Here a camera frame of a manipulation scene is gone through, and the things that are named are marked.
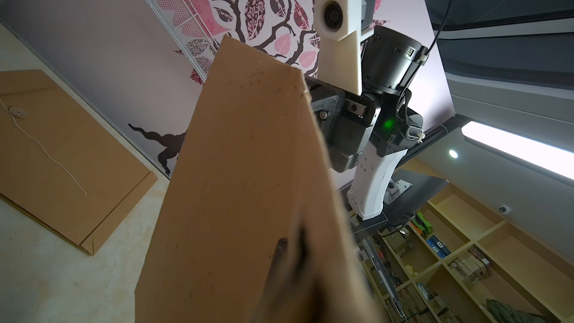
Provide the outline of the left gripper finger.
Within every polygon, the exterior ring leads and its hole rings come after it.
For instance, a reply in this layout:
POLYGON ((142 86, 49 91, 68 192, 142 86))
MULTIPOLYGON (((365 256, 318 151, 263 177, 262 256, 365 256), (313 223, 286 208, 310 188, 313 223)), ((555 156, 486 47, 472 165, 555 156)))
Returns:
POLYGON ((304 236, 279 239, 257 308, 258 322, 320 322, 323 285, 310 265, 304 236))

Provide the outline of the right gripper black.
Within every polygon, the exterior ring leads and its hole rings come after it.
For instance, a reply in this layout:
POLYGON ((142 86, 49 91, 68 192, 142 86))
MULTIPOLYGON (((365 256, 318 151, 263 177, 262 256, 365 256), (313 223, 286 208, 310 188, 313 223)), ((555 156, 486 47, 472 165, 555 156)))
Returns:
POLYGON ((380 100, 371 94, 353 94, 310 76, 305 80, 333 170, 343 173, 352 169, 366 149, 381 113, 380 100))

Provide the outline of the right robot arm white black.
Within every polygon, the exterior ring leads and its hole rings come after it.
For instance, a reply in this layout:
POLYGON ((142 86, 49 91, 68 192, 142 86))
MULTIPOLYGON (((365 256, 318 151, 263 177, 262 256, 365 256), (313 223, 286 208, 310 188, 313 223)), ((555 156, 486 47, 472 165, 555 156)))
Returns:
POLYGON ((425 137, 422 116, 408 104, 409 86, 428 52, 418 41, 377 25, 364 46, 361 94, 306 78, 333 169, 355 170, 347 198, 363 220, 380 215, 411 187, 394 182, 392 175, 425 137))

